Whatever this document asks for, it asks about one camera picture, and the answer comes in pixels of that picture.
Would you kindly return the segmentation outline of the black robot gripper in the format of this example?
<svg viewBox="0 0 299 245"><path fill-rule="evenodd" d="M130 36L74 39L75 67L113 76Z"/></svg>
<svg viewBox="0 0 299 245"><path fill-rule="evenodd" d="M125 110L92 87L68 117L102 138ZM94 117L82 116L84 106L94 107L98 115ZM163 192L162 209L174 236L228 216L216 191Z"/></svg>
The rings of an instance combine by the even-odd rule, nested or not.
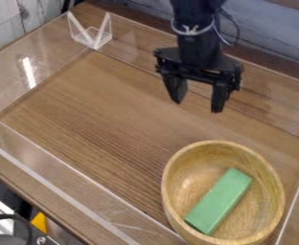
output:
<svg viewBox="0 0 299 245"><path fill-rule="evenodd" d="M171 100L181 104L189 92L189 80L213 86L212 112L222 113L230 93L241 89L244 65L224 54L216 31L198 35L178 34L175 47L154 51L157 72L165 80Z"/></svg>

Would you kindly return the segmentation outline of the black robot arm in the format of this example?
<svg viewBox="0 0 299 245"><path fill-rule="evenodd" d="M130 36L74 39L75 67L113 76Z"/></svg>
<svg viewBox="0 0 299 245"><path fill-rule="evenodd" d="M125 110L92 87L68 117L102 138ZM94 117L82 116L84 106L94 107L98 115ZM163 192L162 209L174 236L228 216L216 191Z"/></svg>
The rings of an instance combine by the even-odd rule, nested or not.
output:
<svg viewBox="0 0 299 245"><path fill-rule="evenodd" d="M226 0L170 0L171 29L177 47L154 51L157 72L162 75L170 98L181 103L189 92L189 80L213 86L212 112L222 113L234 91L241 90L244 64L224 53L221 15Z"/></svg>

